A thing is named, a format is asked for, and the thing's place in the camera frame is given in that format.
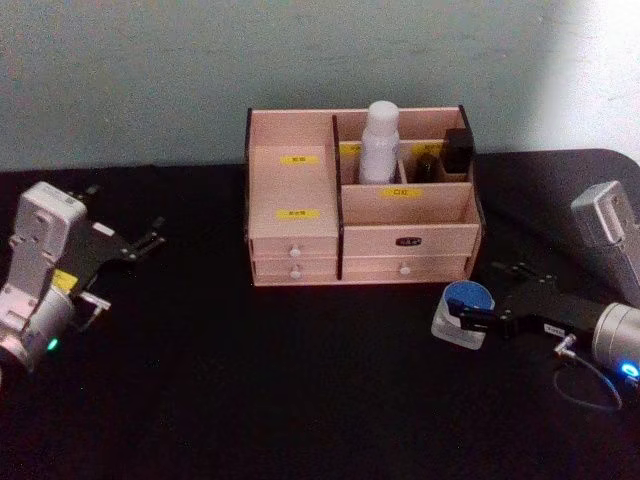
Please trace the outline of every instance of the white sticker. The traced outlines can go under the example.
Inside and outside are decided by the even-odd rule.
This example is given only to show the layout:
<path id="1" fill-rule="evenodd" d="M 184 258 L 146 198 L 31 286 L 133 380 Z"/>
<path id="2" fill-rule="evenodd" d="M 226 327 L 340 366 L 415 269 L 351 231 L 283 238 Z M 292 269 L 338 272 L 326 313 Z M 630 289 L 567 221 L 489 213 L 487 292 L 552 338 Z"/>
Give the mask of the white sticker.
<path id="1" fill-rule="evenodd" d="M 93 224 L 93 228 L 94 230 L 98 230 L 100 233 L 104 233 L 107 237 L 110 237 L 111 235 L 116 233 L 115 230 L 111 230 L 106 225 L 102 225 L 101 223 L 98 223 L 98 222 Z"/>
<path id="2" fill-rule="evenodd" d="M 547 325 L 546 323 L 544 324 L 544 331 L 557 337 L 565 337 L 564 330 L 558 327 L 554 327 L 553 325 Z"/>

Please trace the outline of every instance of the drawer knob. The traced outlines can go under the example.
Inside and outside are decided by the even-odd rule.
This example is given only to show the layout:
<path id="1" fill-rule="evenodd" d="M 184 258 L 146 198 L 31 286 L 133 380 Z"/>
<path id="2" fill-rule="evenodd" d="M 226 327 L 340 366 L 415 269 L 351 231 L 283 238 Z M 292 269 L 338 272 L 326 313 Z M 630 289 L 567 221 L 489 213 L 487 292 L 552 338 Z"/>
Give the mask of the drawer knob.
<path id="1" fill-rule="evenodd" d="M 302 272 L 300 271 L 300 267 L 298 267 L 297 265 L 293 267 L 291 269 L 291 272 L 289 272 L 289 276 L 294 280 L 298 280 L 300 277 L 302 277 Z"/>

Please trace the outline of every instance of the yellow label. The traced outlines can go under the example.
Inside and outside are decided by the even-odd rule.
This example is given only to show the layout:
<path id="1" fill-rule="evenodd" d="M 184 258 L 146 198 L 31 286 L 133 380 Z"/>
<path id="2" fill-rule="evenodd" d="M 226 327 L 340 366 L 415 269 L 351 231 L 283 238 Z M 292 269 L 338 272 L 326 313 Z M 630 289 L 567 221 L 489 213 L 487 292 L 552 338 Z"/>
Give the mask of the yellow label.
<path id="1" fill-rule="evenodd" d="M 416 143 L 411 146 L 411 153 L 414 155 L 423 155 L 428 153 L 434 157 L 440 156 L 440 152 L 444 147 L 444 142 L 440 143 Z"/>
<path id="2" fill-rule="evenodd" d="M 280 157 L 280 163 L 283 165 L 315 165 L 318 163 L 318 157 L 315 155 L 289 155 Z"/>
<path id="3" fill-rule="evenodd" d="M 401 198 L 411 198 L 411 197 L 420 197 L 422 195 L 422 190 L 419 188 L 385 188 L 380 190 L 381 197 L 401 197 Z"/>
<path id="4" fill-rule="evenodd" d="M 53 280 L 51 280 L 51 283 L 64 293 L 69 293 L 77 281 L 78 279 L 70 273 L 56 269 L 53 271 Z"/>
<path id="5" fill-rule="evenodd" d="M 320 210 L 314 208 L 304 210 L 279 209 L 276 211 L 276 218 L 280 220 L 309 220 L 311 218 L 318 218 L 319 216 Z"/>
<path id="6" fill-rule="evenodd" d="M 357 155 L 362 150 L 362 145 L 360 144 L 349 144 L 342 143 L 340 144 L 340 155 Z"/>

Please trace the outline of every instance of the wooden organizer box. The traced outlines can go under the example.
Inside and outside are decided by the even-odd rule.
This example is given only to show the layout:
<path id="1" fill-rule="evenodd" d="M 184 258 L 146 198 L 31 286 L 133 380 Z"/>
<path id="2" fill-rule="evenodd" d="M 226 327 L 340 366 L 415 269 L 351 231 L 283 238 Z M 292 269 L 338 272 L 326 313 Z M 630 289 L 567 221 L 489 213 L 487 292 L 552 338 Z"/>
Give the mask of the wooden organizer box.
<path id="1" fill-rule="evenodd" d="M 367 110 L 249 110 L 245 238 L 256 286 L 469 278 L 482 222 L 473 169 L 441 159 L 473 137 L 464 109 L 400 109 L 396 183 L 357 184 Z M 434 183 L 412 183 L 428 153 Z"/>

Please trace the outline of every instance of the cable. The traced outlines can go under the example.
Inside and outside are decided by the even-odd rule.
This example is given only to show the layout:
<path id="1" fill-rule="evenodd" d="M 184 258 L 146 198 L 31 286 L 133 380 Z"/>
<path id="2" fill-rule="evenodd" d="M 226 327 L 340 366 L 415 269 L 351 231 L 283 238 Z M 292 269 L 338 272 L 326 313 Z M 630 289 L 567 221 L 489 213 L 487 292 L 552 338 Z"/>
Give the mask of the cable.
<path id="1" fill-rule="evenodd" d="M 598 404 L 598 403 L 586 402 L 584 400 L 580 400 L 580 399 L 577 399 L 575 397 L 572 397 L 571 395 L 566 394 L 560 388 L 560 386 L 558 385 L 558 376 L 560 375 L 561 369 L 556 370 L 555 373 L 553 374 L 553 388 L 555 388 L 556 392 L 558 392 L 560 394 L 560 396 L 562 398 L 564 398 L 565 400 L 569 400 L 570 402 L 575 403 L 575 404 L 580 405 L 580 406 L 583 406 L 583 407 L 593 408 L 595 410 L 601 410 L 601 411 L 604 411 L 604 412 L 617 412 L 618 410 L 622 409 L 622 398 L 620 398 L 620 394 L 618 393 L 618 390 L 613 385 L 613 383 L 611 383 L 611 380 L 609 380 L 607 377 L 605 377 L 602 374 L 602 372 L 600 372 L 600 370 L 598 370 L 596 367 L 593 366 L 593 364 L 589 363 L 588 361 L 584 360 L 583 358 L 580 358 L 578 355 L 575 355 L 575 352 L 572 352 L 572 353 L 574 353 L 574 355 L 571 356 L 572 358 L 574 358 L 575 360 L 580 362 L 582 365 L 587 367 L 600 380 L 602 380 L 604 382 L 604 384 L 609 388 L 609 390 L 611 391 L 611 393 L 615 397 L 616 405 L 615 406 L 611 406 L 611 405 L 602 405 L 602 404 Z"/>

